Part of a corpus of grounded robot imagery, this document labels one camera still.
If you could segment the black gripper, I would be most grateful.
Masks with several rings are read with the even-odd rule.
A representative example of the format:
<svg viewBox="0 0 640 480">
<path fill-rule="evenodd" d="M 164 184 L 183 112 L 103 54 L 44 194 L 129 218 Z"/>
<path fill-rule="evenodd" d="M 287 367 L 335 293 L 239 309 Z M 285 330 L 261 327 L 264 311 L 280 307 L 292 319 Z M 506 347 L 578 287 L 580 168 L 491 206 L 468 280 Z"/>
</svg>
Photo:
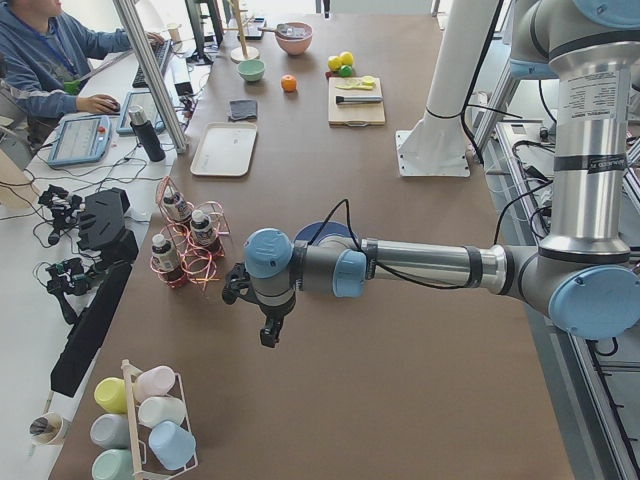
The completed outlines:
<svg viewBox="0 0 640 480">
<path fill-rule="evenodd" d="M 279 343 L 284 317 L 295 306 L 295 292 L 287 267 L 268 278 L 259 278 L 250 274 L 244 263 L 236 263 L 225 277 L 222 298 L 228 305 L 241 299 L 259 306 L 266 316 L 260 329 L 260 342 L 268 348 L 275 348 Z"/>
</svg>

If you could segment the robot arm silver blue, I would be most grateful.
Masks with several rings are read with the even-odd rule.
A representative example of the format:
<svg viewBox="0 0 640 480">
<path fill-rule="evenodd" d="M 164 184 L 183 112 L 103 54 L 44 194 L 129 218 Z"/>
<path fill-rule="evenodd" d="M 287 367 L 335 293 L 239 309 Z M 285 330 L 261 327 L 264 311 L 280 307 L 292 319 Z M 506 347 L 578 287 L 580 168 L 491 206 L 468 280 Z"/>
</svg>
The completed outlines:
<svg viewBox="0 0 640 480">
<path fill-rule="evenodd" d="M 537 247 L 439 246 L 357 238 L 315 225 L 310 239 L 266 228 L 228 273 L 223 301 L 265 314 L 261 343 L 274 347 L 299 291 L 356 297 L 373 278 L 427 288 L 484 288 L 523 301 L 561 330 L 615 337 L 639 319 L 639 277 L 619 236 L 626 131 L 639 58 L 635 1 L 519 1 L 510 54 L 518 77 L 556 76 L 559 100 L 551 229 Z"/>
</svg>

